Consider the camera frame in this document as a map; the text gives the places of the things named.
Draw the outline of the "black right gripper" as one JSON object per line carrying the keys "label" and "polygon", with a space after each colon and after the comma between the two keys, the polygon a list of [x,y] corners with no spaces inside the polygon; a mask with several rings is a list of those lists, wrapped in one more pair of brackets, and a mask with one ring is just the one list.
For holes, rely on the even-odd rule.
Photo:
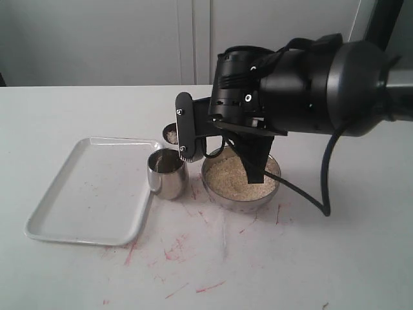
{"label": "black right gripper", "polygon": [[274,136],[287,131],[270,124],[261,82],[267,78],[288,51],[258,46],[233,46],[218,55],[217,67],[209,99],[193,100],[181,92],[175,100],[176,130],[179,155],[183,161],[203,158],[201,139],[218,136],[233,143],[235,153],[244,166],[247,182],[264,182],[264,173]]}

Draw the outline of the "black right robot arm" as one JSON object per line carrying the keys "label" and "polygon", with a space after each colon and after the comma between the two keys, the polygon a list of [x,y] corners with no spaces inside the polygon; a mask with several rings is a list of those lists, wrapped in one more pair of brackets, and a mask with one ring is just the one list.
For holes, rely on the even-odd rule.
{"label": "black right robot arm", "polygon": [[412,120],[412,72],[367,41],[340,34],[292,39],[273,51],[233,46],[217,57],[212,93],[175,102],[179,155],[204,157],[206,139],[224,136],[243,159],[250,183],[263,181],[264,159],[276,136],[362,136],[379,122]]}

